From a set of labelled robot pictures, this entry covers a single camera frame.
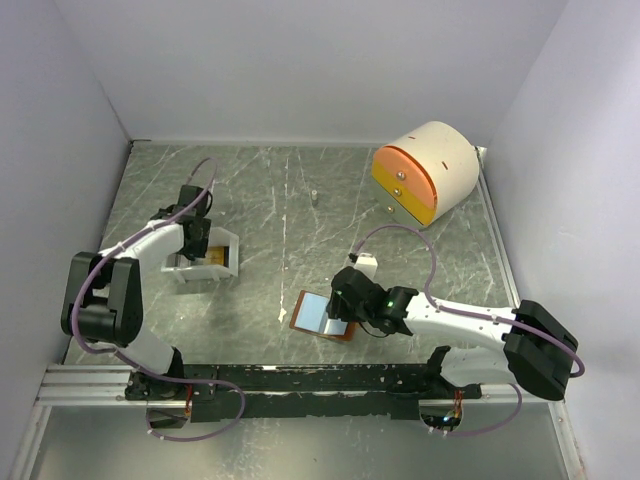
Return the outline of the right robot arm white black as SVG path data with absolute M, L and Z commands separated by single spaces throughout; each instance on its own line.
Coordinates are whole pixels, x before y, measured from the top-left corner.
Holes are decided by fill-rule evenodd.
M 424 374 L 426 390 L 448 396 L 457 386 L 514 383 L 531 395 L 561 401 L 576 374 L 577 339 L 541 304 L 486 308 L 432 298 L 413 288 L 389 289 L 345 267 L 331 281 L 330 319 L 368 324 L 386 335 L 444 335 L 471 348 L 451 348 Z

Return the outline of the white card tray box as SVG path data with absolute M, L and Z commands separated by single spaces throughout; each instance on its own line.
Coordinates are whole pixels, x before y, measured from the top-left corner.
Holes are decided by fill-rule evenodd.
M 210 230 L 203 258 L 188 260 L 183 255 L 172 254 L 160 268 L 162 274 L 182 284 L 237 277 L 238 270 L 239 236 L 222 227 Z

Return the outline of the brown leather card holder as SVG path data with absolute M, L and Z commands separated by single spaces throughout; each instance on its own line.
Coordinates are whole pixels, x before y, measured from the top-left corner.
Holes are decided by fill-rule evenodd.
M 334 342 L 350 342 L 355 333 L 355 324 L 330 318 L 327 312 L 328 303 L 328 297 L 302 290 L 289 327 Z

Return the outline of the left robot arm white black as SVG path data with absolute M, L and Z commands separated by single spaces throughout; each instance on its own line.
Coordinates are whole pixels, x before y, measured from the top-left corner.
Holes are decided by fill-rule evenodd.
M 140 232 L 110 249 L 72 258 L 61 329 L 134 363 L 139 373 L 126 388 L 132 399 L 173 399 L 185 390 L 180 351 L 143 326 L 142 279 L 169 256 L 191 262 L 206 256 L 211 205 L 208 189 L 184 185 L 178 201 L 160 209 Z

